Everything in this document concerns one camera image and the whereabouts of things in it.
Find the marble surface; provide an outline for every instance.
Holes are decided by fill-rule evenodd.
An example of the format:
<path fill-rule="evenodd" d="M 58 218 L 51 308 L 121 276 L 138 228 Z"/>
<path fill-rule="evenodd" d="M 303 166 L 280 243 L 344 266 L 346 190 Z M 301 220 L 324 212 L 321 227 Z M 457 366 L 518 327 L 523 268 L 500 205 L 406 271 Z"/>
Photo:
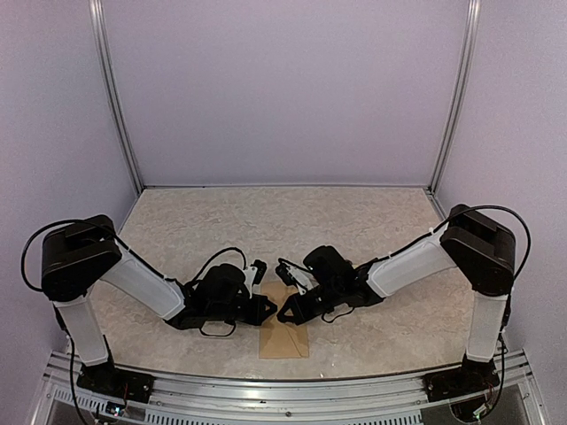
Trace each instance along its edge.
<path fill-rule="evenodd" d="M 121 235 L 158 270 L 182 282 L 230 245 L 241 247 L 250 262 L 268 262 L 267 282 L 277 280 L 278 257 L 300 262 L 313 248 L 333 244 L 359 264 L 395 251 L 438 222 L 421 189 L 148 189 Z M 231 253 L 220 260 L 240 264 Z M 92 299 L 119 363 L 193 375 L 307 379 L 460 361 L 473 292 L 458 270 L 447 270 L 332 325 L 311 321 L 308 359 L 260 359 L 259 329 L 244 324 L 226 339 L 170 328 L 102 282 Z"/>

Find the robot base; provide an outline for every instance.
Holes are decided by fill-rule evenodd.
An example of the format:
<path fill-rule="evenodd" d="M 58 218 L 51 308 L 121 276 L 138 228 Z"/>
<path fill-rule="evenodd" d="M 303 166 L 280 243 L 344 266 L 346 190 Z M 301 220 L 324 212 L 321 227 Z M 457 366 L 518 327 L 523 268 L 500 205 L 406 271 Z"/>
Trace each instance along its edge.
<path fill-rule="evenodd" d="M 153 376 L 116 367 L 112 380 L 108 381 L 99 379 L 100 376 L 93 377 L 88 369 L 89 367 L 82 367 L 77 379 L 78 387 L 123 400 L 148 403 L 155 380 Z"/>
<path fill-rule="evenodd" d="M 500 379 L 494 360 L 479 363 L 465 357 L 460 367 L 427 374 L 423 377 L 423 383 L 427 399 L 435 402 L 488 390 L 490 385 L 497 387 Z"/>

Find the cardboard piece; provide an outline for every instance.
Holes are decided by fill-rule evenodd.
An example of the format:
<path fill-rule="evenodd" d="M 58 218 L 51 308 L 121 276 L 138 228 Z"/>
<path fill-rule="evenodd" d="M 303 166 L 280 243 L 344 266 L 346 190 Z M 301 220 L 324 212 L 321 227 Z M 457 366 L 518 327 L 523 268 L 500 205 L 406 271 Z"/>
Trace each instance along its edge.
<path fill-rule="evenodd" d="M 263 282 L 262 294 L 281 307 L 291 294 L 297 292 L 282 282 Z M 309 357 L 307 325 L 280 323 L 274 314 L 260 328 L 261 359 L 306 359 Z"/>

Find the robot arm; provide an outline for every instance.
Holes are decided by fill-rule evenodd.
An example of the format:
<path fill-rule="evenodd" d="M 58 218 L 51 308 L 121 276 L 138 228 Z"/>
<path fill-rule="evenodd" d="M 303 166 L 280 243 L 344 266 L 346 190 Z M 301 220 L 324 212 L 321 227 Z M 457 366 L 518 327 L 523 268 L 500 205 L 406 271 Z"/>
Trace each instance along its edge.
<path fill-rule="evenodd" d="M 153 378 L 120 370 L 98 326 L 90 293 L 104 281 L 146 305 L 168 325 L 202 329 L 206 321 L 260 325 L 276 305 L 257 291 L 266 272 L 256 260 L 241 270 L 211 267 L 201 280 L 181 285 L 154 270 L 114 240 L 103 215 L 59 228 L 43 239 L 42 290 L 56 308 L 59 324 L 74 340 L 83 369 L 77 385 L 95 392 L 147 402 Z"/>
<path fill-rule="evenodd" d="M 466 205 L 456 206 L 449 215 L 455 218 L 438 231 L 431 230 L 392 256 L 357 268 L 333 247 L 315 249 L 304 264 L 316 285 L 291 295 L 278 320 L 301 324 L 343 303 L 351 307 L 375 305 L 424 277 L 458 267 L 475 291 L 469 341 L 460 375 L 428 376 L 430 401 L 483 390 L 488 383 L 498 385 L 493 355 L 507 320 L 516 241 L 509 229 L 479 212 L 465 212 L 467 209 Z M 294 268 L 281 262 L 276 272 L 286 284 L 298 286 L 297 274 L 301 272 Z"/>

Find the enclosure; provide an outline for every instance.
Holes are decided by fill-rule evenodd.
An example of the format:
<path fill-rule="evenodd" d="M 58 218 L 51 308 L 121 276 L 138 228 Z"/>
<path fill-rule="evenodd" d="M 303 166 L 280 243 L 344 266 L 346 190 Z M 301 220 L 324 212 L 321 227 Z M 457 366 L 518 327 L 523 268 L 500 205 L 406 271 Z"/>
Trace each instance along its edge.
<path fill-rule="evenodd" d="M 278 258 L 391 257 L 466 204 L 505 205 L 532 233 L 482 423 L 564 423 L 566 14 L 555 0 L 3 0 L 1 422 L 81 423 L 81 356 L 20 276 L 41 226 L 105 214 L 184 282 L 236 246 L 268 264 L 262 294 L 281 306 Z M 522 226 L 485 214 L 519 263 Z M 458 269 L 331 324 L 225 339 L 104 283 L 89 296 L 117 364 L 156 377 L 117 423 L 458 423 L 421 382 L 462 361 L 474 296 Z M 77 396 L 88 421 L 109 401 Z"/>

